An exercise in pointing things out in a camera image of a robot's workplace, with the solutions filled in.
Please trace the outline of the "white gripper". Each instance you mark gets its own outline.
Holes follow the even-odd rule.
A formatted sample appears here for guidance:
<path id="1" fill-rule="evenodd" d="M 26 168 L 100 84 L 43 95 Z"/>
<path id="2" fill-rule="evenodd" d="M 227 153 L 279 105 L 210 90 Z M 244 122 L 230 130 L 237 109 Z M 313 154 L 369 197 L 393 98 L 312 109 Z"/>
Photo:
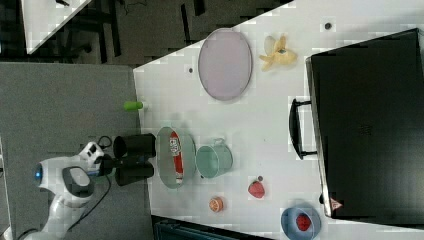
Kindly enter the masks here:
<path id="1" fill-rule="evenodd" d="M 88 167 L 96 166 L 97 160 L 104 156 L 102 148 L 95 142 L 89 142 L 79 153 Z"/>

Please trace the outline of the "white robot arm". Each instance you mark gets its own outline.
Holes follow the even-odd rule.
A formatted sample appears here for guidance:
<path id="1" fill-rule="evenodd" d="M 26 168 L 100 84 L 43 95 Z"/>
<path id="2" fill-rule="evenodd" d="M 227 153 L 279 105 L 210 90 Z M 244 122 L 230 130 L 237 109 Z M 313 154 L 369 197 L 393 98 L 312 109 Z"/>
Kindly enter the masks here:
<path id="1" fill-rule="evenodd" d="M 89 142 L 78 154 L 53 157 L 36 164 L 33 174 L 40 189 L 54 194 L 49 216 L 41 230 L 24 231 L 23 240 L 63 240 L 66 233 L 83 219 L 93 194 L 93 176 L 100 173 L 106 154 L 96 142 Z"/>

